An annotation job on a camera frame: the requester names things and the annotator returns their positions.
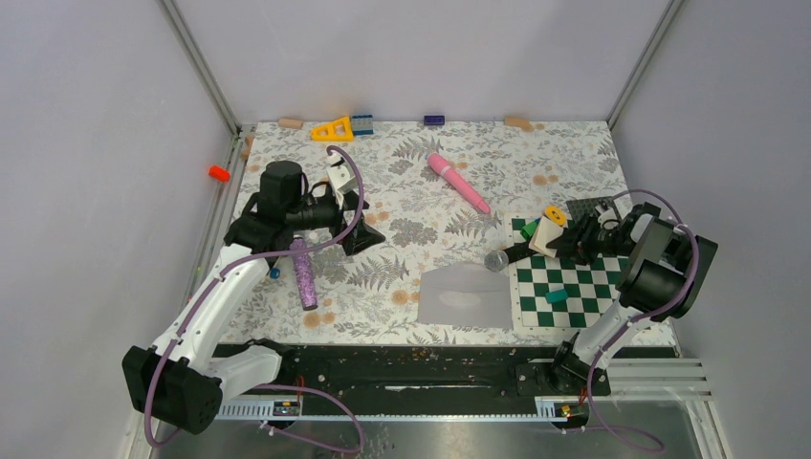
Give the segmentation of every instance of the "floral tablecloth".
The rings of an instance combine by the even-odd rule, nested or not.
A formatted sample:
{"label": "floral tablecloth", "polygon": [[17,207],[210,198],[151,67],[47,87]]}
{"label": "floral tablecloth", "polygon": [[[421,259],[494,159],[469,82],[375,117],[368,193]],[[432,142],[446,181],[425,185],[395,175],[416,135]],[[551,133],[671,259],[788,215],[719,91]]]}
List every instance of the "floral tablecloth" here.
{"label": "floral tablecloth", "polygon": [[[301,164],[310,183],[326,178],[325,147],[310,140],[317,123],[283,129],[256,128],[234,215],[259,189],[265,164]],[[339,247],[312,254],[318,309],[304,312],[291,260],[281,276],[263,280],[237,312],[223,342],[270,338],[287,343],[557,345],[559,338],[518,335],[511,329],[417,322],[420,275],[460,261],[481,263],[507,246],[505,215],[540,215],[548,205],[612,194],[626,188],[620,162],[603,121],[534,122],[534,130],[501,122],[375,122],[372,136],[337,143],[356,161],[371,208],[366,222],[386,241],[352,257]],[[477,212],[426,162],[438,150],[490,204]],[[627,208],[627,203],[620,203]],[[310,234],[330,238],[326,229]],[[632,344],[673,345],[669,323]]]}

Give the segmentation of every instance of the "metal floor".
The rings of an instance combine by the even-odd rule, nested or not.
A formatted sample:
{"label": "metal floor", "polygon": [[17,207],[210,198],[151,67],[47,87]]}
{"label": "metal floor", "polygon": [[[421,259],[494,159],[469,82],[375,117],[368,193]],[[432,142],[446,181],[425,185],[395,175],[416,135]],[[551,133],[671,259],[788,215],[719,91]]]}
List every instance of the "metal floor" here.
{"label": "metal floor", "polygon": [[[610,424],[643,428],[661,438],[667,452],[659,457],[700,457],[687,412],[677,402],[599,403]],[[594,419],[589,424],[595,425]],[[256,423],[215,422],[200,435],[182,434],[153,453],[152,459],[315,459],[339,458],[340,454],[259,431]],[[322,442],[351,447],[357,433],[351,423],[299,422],[289,429]],[[363,423],[366,446],[357,455],[343,457],[384,459],[432,458],[649,458],[631,449],[607,432],[584,434],[542,433],[554,429],[539,423]],[[648,447],[638,436],[629,437]]]}

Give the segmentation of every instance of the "green and white checkered board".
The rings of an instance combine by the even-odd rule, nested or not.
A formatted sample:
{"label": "green and white checkered board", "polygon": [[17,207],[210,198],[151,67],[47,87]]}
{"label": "green and white checkered board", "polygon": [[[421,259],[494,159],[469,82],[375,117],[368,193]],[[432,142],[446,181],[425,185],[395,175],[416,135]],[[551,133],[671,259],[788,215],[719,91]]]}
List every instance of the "green and white checkered board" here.
{"label": "green and white checkered board", "polygon": [[[504,228],[508,242],[524,242],[521,229],[534,218],[512,217]],[[510,265],[510,294],[513,326],[527,334],[571,336],[590,327],[617,297],[614,286],[627,258],[598,258],[591,266],[573,261],[533,255]],[[565,289],[569,298],[554,304],[546,301],[549,292]]]}

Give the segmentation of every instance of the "pink toy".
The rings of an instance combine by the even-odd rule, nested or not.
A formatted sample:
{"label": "pink toy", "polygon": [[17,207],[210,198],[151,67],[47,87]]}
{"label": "pink toy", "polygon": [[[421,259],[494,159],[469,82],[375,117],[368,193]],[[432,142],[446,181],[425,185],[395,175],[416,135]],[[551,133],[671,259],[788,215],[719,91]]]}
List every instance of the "pink toy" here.
{"label": "pink toy", "polygon": [[490,213],[490,206],[484,202],[484,198],[473,189],[471,184],[465,182],[465,179],[453,170],[448,160],[439,156],[439,153],[431,153],[428,156],[428,165],[430,165],[431,169],[439,174],[440,177],[447,180],[451,186],[456,188],[456,191],[459,191],[462,197],[467,199],[469,203],[473,204],[484,213]]}

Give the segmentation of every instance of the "purple glitter tube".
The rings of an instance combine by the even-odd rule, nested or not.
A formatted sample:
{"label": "purple glitter tube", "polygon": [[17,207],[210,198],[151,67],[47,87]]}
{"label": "purple glitter tube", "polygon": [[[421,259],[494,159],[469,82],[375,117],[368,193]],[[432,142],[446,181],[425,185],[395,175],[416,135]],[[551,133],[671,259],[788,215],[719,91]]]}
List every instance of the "purple glitter tube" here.
{"label": "purple glitter tube", "polygon": [[[304,239],[298,237],[290,245],[291,250],[305,249],[306,247],[307,243],[304,242]],[[298,284],[298,295],[301,297],[301,307],[304,311],[313,311],[318,307],[318,296],[316,295],[316,279],[313,276],[310,253],[294,256],[293,269],[296,271],[296,283]]]}

